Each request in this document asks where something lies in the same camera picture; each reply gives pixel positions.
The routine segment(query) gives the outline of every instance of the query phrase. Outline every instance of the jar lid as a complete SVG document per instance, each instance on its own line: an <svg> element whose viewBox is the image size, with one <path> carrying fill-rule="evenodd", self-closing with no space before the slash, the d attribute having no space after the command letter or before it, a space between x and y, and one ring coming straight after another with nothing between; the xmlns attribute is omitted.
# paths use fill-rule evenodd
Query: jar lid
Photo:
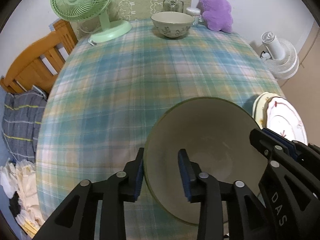
<svg viewBox="0 0 320 240"><path fill-rule="evenodd" d="M186 14L188 14L190 16L200 16L201 11L198 8L188 7L188 8L186 8Z"/></svg>

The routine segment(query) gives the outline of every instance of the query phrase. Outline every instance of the white cloth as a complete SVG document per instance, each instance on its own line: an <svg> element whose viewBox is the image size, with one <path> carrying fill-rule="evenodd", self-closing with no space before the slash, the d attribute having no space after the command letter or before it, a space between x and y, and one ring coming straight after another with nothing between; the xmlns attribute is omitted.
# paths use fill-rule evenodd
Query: white cloth
<svg viewBox="0 0 320 240"><path fill-rule="evenodd" d="M7 161L5 166L0 167L0 176L0 184L9 198L12 198L17 191L21 212L16 221L29 236L33 237L44 224L36 188L35 165L22 160L14 166Z"/></svg>
<svg viewBox="0 0 320 240"><path fill-rule="evenodd" d="M14 193L18 189L16 168L13 163L7 160L5 166L0 167L0 185L3 187L4 193L8 198L13 198Z"/></svg>

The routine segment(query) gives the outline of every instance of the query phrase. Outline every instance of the white wall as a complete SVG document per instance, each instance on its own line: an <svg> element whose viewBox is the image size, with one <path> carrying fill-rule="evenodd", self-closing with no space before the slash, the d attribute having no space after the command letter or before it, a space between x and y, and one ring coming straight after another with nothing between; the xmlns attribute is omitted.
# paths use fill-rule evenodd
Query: white wall
<svg viewBox="0 0 320 240"><path fill-rule="evenodd" d="M192 0L197 6L199 0ZM301 0L228 0L232 6L233 30L260 53L264 32L272 31L289 40L299 52L306 41L314 18Z"/></svg>
<svg viewBox="0 0 320 240"><path fill-rule="evenodd" d="M228 0L232 5L233 28L259 53L260 36L273 31L291 41L300 51L314 19L301 0ZM192 0L196 6L198 0ZM23 0L0 33L0 76L32 42L50 32L57 19L49 0Z"/></svg>
<svg viewBox="0 0 320 240"><path fill-rule="evenodd" d="M49 25L56 19L50 0L19 3L0 33L0 76L27 46L50 32Z"/></svg>

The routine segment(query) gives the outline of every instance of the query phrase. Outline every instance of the fan stand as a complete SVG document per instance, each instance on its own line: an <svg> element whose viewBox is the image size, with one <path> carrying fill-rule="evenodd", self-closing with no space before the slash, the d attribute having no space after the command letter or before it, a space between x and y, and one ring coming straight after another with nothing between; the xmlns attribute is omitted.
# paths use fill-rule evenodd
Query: fan stand
<svg viewBox="0 0 320 240"><path fill-rule="evenodd" d="M99 19L102 30L99 30L90 36L89 43L91 44L113 40L132 29L132 25L124 20L110 22L106 11L99 15Z"/></svg>

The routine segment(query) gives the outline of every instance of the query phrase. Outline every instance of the plate rim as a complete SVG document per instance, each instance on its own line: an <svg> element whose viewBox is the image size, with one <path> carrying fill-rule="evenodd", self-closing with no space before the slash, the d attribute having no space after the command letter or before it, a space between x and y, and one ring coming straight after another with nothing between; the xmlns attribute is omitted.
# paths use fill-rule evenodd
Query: plate rim
<svg viewBox="0 0 320 240"><path fill-rule="evenodd" d="M218 100L222 100L222 101L225 101L225 102L228 102L228 103L231 103L233 104L234 106L238 107L240 110L242 110L243 112L245 112L251 119L254 120L254 123L256 124L256 128L260 128L259 125L257 124L257 122L255 121L255 119L247 112L245 111L242 107L240 107L239 105L237 105L236 103L234 102L231 102L227 99L224 99L224 98L219 98L219 97L194 97L194 98L188 98L186 100L183 100L177 104L175 104L174 106L172 106L170 109L168 109L159 119L158 121L153 125L148 137L147 137L147 141L144 145L144 154L143 154L143 170L144 170L144 178L145 178L145 181L146 181L146 184L147 184L147 187L148 187L148 190L152 196L152 198L160 205L160 207L165 210L165 212L167 212L171 217L175 218L176 220L184 223L184 224L187 224L187 225L190 225L190 226L198 226L199 224L194 224L194 223L190 223L190 222L187 222L185 220L182 220L178 217L176 217L175 215L173 215L172 213L170 213L162 204L161 202L157 199L156 197L156 194L153 192L151 186L150 186L150 182L149 182L149 179L148 179L148 176L147 176L147 173L148 173L148 169L147 169L147 151L148 151L148 145L149 145L149 142L150 142L150 137L151 135L153 135L155 133L155 130L157 128L157 126L159 125L159 123L161 122L162 119L164 119L164 117L169 114L173 109L177 108L178 106L182 105L183 103L186 103L186 102L189 102L189 101L193 101L193 100L197 100L197 99L218 99Z"/></svg>
<svg viewBox="0 0 320 240"><path fill-rule="evenodd" d="M280 95L278 95L278 94L276 94L276 93L268 93L269 95L270 95L270 98L272 99L273 97L281 97ZM257 106L256 106L256 111L254 112L254 120L256 121L256 123L258 124L258 126L260 127L260 129L262 129L263 128L263 124L259 124L260 123L260 120L257 120L257 117L256 117L256 114L257 114L257 107L258 107L258 103L260 102L260 100L262 99L262 97L263 96L261 96L261 98L258 100L258 102L257 102ZM266 102L265 102L265 104L264 104L264 106L263 106L263 110L262 110L262 120L264 121L264 117L265 117L265 107L266 107Z"/></svg>
<svg viewBox="0 0 320 240"><path fill-rule="evenodd" d="M256 113L256 108L257 108L257 103L258 103L258 101L260 100L260 98L263 96L263 95L265 95L265 94L267 94L267 93L269 93L269 92L262 92L260 95L258 95L258 97L256 98L256 100L253 102L253 105L252 105L252 117L254 118L254 115L255 115L255 113Z"/></svg>
<svg viewBox="0 0 320 240"><path fill-rule="evenodd" d="M291 107L293 108L293 109L291 109L287 104L285 104L285 106L294 113L294 115L297 117L297 119L298 119L299 121L301 121L301 123L302 123L302 125L303 125L302 135L303 135L303 139L304 139L304 142L302 142L302 143L308 145L307 131L306 131L306 129L305 129L305 126L304 126L304 124L303 124L303 121L302 121L302 119L301 119L298 111L294 108L294 106L293 106L288 100L286 100L286 99L284 99L284 98L282 98L282 97L273 97L273 98L268 102L268 106L267 106L267 109L266 109L266 127L267 127L267 124L268 124L268 110L269 110L269 111L271 110L270 107L269 107L269 105L270 105L271 101L272 101L274 98L280 98L280 99L285 100L287 103L289 103L289 106L291 106Z"/></svg>

